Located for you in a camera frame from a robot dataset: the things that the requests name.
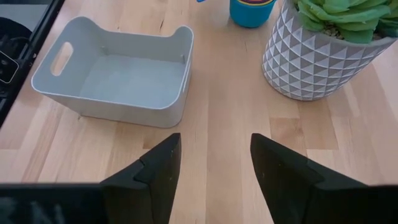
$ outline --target wood grain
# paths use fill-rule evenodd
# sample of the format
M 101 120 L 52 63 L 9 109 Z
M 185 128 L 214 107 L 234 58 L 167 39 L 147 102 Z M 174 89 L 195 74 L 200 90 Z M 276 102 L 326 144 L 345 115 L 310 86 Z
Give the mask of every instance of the wood grain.
M 229 1 L 66 0 L 0 129 L 1 182 L 101 181 L 169 134 L 182 134 L 170 223 L 272 223 L 249 151 L 261 133 L 367 184 L 398 184 L 398 44 L 327 99 L 274 91 L 261 58 L 282 1 L 258 29 L 229 18 Z M 195 33 L 183 119 L 170 129 L 80 117 L 36 93 L 30 78 L 66 23 L 87 16 L 107 30 Z

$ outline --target blue cup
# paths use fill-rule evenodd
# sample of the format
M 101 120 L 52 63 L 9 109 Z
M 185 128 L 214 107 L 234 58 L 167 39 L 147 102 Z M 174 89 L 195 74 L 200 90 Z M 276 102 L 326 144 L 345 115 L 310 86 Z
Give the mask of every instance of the blue cup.
M 270 0 L 261 4 L 250 0 L 229 0 L 229 14 L 237 25 L 256 28 L 268 20 L 275 2 L 276 0 Z

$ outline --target storage bin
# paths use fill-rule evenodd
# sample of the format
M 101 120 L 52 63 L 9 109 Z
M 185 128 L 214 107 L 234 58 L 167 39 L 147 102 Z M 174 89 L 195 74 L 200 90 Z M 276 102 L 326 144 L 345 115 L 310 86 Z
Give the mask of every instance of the storage bin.
M 51 66 L 67 42 L 73 52 L 56 76 Z M 160 37 L 109 32 L 77 17 L 39 65 L 32 87 L 82 116 L 169 128 L 182 118 L 192 48 L 186 26 Z

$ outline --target black plastic part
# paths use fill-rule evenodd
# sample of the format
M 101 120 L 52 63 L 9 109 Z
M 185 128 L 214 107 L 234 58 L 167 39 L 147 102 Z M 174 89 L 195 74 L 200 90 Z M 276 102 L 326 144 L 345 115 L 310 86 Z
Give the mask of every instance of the black plastic part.
M 0 17 L 0 50 L 8 57 L 18 59 L 26 42 L 21 44 L 17 38 L 23 37 L 29 40 L 31 35 L 32 31 L 22 24 Z
M 0 82 L 10 83 L 17 70 L 18 63 L 0 49 Z
M 173 134 L 101 183 L 2 184 L 0 223 L 166 224 L 180 158 L 180 134 Z
M 261 134 L 251 156 L 275 224 L 398 223 L 398 186 L 367 186 Z
M 16 72 L 12 82 L 5 86 L 6 88 L 6 98 L 2 99 L 1 107 L 0 107 L 0 127 L 2 126 L 4 120 L 7 117 L 8 112 L 11 109 L 12 104 L 18 96 L 19 91 L 21 90 L 26 77 L 29 74 L 30 68 L 35 61 L 35 55 L 37 55 L 40 49 L 43 46 L 44 41 L 47 38 L 47 35 L 50 32 L 50 29 L 58 16 L 59 11 L 63 5 L 65 0 L 53 0 L 49 6 L 45 14 L 42 16 L 39 24 L 33 31 L 33 34 L 30 36 L 29 44 L 25 44 L 24 49 L 20 56 L 16 59 L 16 62 L 19 64 L 19 69 Z

